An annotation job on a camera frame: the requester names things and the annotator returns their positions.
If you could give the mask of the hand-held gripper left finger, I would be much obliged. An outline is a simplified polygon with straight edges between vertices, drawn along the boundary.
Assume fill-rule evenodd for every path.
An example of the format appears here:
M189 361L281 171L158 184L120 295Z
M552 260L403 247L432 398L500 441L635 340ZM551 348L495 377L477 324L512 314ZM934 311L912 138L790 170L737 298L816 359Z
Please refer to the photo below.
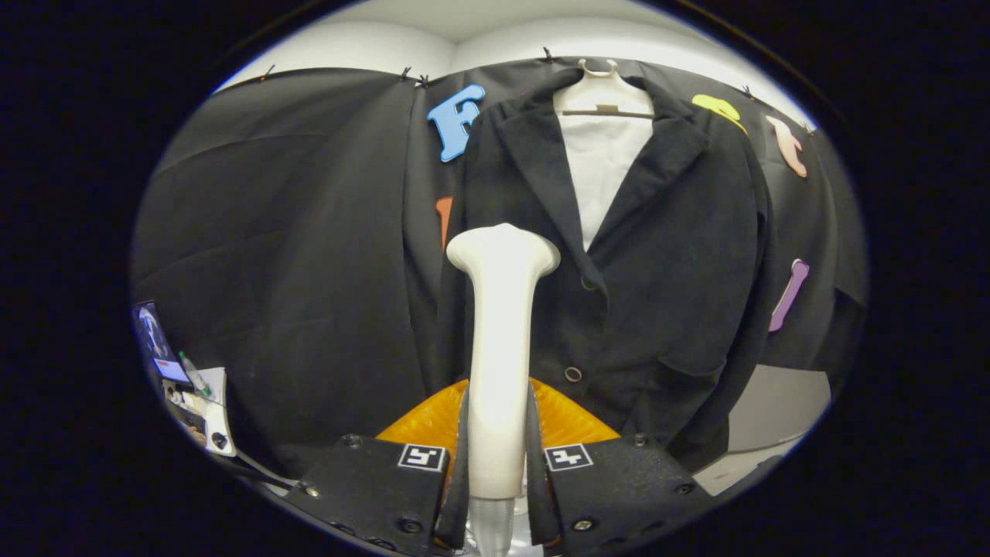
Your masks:
M375 437L343 435L287 503L336 535L402 555L463 548L467 385L442 389Z

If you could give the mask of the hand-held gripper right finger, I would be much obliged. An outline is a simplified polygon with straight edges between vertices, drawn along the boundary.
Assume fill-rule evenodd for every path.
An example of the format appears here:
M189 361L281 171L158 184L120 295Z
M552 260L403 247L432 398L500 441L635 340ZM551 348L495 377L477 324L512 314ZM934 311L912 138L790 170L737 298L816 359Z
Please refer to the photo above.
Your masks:
M616 434L537 380L527 402L527 501L531 542L547 556L615 555L713 507L657 441Z

